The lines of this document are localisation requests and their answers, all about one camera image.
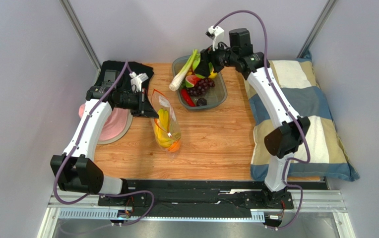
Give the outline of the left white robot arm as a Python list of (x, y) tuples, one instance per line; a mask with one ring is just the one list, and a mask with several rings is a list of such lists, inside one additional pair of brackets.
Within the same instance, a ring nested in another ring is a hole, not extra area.
[(61, 155), (51, 158), (55, 189), (84, 194), (121, 194), (126, 190), (125, 179), (105, 175), (94, 163), (103, 126), (114, 109), (129, 110), (134, 117), (159, 116), (142, 86), (149, 80), (147, 73), (112, 73), (118, 75), (115, 81), (104, 80), (87, 91), (84, 113), (71, 142)]

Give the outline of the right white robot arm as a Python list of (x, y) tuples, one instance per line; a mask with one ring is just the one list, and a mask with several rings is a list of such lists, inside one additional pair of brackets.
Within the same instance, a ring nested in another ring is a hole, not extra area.
[(229, 47), (222, 41), (224, 30), (221, 27), (209, 27), (206, 35), (212, 39), (212, 46), (201, 51), (195, 73), (207, 77), (212, 71), (220, 72), (225, 67), (234, 67), (260, 96), (272, 120), (274, 130), (264, 138), (270, 160), (264, 180), (266, 187), (261, 191), (260, 200), (265, 207), (278, 205), (288, 193), (290, 158), (304, 143), (310, 120), (301, 117), (286, 99), (265, 54), (253, 52), (248, 29), (230, 31)]

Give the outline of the green apple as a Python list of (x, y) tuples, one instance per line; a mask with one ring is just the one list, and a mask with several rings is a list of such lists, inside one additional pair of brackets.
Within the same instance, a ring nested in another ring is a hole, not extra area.
[(212, 63), (198, 64), (196, 67), (193, 67), (193, 73), (201, 79), (208, 78), (212, 71), (214, 71)]

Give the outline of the clear orange zip top bag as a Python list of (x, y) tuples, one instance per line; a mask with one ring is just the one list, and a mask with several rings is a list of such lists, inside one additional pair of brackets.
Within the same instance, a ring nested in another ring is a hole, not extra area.
[(152, 91), (150, 102), (158, 114), (157, 119), (151, 120), (155, 141), (172, 160), (177, 157), (182, 144), (182, 133), (175, 111), (168, 98), (156, 89)]

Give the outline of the yellow bananas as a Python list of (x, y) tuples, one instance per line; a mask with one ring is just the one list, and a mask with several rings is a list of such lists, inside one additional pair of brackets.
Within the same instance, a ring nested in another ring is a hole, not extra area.
[(173, 144), (173, 140), (169, 135), (169, 113), (167, 110), (160, 108), (158, 110), (158, 119), (154, 119), (154, 134), (156, 142), (163, 148), (169, 148)]

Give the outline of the orange fruit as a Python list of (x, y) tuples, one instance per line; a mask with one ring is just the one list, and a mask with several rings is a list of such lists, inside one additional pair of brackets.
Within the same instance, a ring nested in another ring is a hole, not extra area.
[(175, 152), (179, 151), (180, 147), (181, 147), (181, 141), (180, 141), (180, 140), (177, 140), (177, 141), (175, 141), (175, 142), (169, 147), (168, 151), (171, 152), (171, 153), (175, 153)]

